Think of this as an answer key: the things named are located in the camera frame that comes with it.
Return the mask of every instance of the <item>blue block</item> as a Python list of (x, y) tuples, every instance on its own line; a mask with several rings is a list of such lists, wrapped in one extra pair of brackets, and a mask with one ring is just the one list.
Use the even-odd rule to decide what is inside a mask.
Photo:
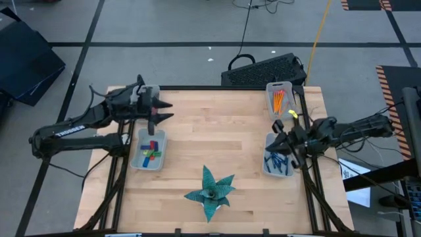
[(143, 161), (143, 167), (147, 167), (147, 165), (149, 164), (149, 157), (145, 157), (145, 160)]

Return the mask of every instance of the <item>white paper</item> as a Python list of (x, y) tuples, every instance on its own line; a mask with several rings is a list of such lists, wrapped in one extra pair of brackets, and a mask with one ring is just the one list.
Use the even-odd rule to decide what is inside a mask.
[[(347, 167), (341, 165), (342, 168), (342, 180), (345, 180), (347, 178), (352, 178), (354, 176), (357, 176), (359, 174), (364, 174), (366, 172), (370, 172), (369, 169), (366, 169), (364, 167), (361, 167), (359, 165), (356, 165), (354, 163), (351, 163), (349, 161), (346, 161), (344, 159), (339, 159), (341, 163), (348, 166), (351, 169), (348, 169)], [(363, 205), (365, 207), (370, 207), (370, 188), (363, 188), (360, 190), (354, 190), (347, 192), (347, 199), (348, 201), (352, 201), (353, 203)]]

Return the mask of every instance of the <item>clear plastic container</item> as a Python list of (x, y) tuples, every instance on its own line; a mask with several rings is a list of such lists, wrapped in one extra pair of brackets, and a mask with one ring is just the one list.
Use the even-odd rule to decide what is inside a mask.
[[(268, 133), (266, 135), (266, 141), (264, 143), (264, 147), (267, 147), (268, 145), (272, 144), (275, 141), (276, 136), (277, 134), (275, 133)], [(287, 165), (282, 164), (281, 169), (279, 170), (278, 167), (274, 167), (272, 159), (270, 158), (270, 152), (263, 149), (263, 160), (262, 160), (263, 173), (270, 176), (276, 176), (276, 177), (281, 177), (281, 178), (293, 176), (294, 168), (292, 167), (292, 163), (291, 163), (293, 160), (293, 156), (288, 155), (287, 157), (288, 157), (288, 164)]]
[[(274, 93), (284, 91), (284, 97), (282, 99), (282, 110), (281, 114), (274, 112)], [(291, 82), (273, 82), (266, 85), (266, 103), (268, 105), (269, 117), (275, 121), (276, 119), (280, 120), (289, 120), (293, 119), (292, 114), (288, 111), (296, 110), (296, 104), (294, 95), (292, 94), (292, 84)]]
[[(165, 148), (166, 148), (166, 134), (163, 130), (155, 131), (154, 136), (150, 136), (147, 133), (146, 128), (142, 128), (138, 132), (138, 142), (136, 145), (135, 155), (130, 162), (130, 166), (135, 169), (141, 169), (146, 171), (160, 171), (164, 165), (165, 159)], [(155, 157), (153, 161), (149, 160), (147, 167), (143, 167), (146, 155), (143, 154), (143, 150), (140, 150), (142, 145), (150, 144), (150, 141), (158, 142), (158, 151), (161, 152), (160, 157)]]

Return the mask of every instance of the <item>yellow cable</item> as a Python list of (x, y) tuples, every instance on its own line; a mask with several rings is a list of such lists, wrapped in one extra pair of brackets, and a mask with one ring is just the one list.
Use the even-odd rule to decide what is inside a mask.
[(326, 5), (326, 10), (324, 11), (324, 14), (323, 14), (323, 19), (322, 19), (322, 22), (320, 23), (320, 26), (318, 27), (318, 32), (317, 32), (317, 36), (316, 36), (316, 41), (314, 41), (313, 48), (312, 48), (312, 50), (311, 50), (311, 54), (310, 54), (309, 67), (307, 68), (307, 78), (305, 79), (304, 86), (308, 85), (309, 80), (310, 80), (310, 69), (311, 69), (311, 63), (312, 63), (312, 61), (313, 61), (313, 56), (314, 56), (314, 52), (316, 51), (316, 45), (317, 45), (317, 42), (318, 42), (318, 38), (320, 37), (320, 33), (322, 32), (323, 25), (324, 25), (324, 21), (325, 21), (325, 19), (326, 19), (326, 16), (328, 15), (328, 11), (329, 11), (329, 8), (330, 8), (330, 3), (331, 3), (331, 2), (332, 2), (332, 0), (329, 0), (329, 1), (328, 1), (328, 5)]

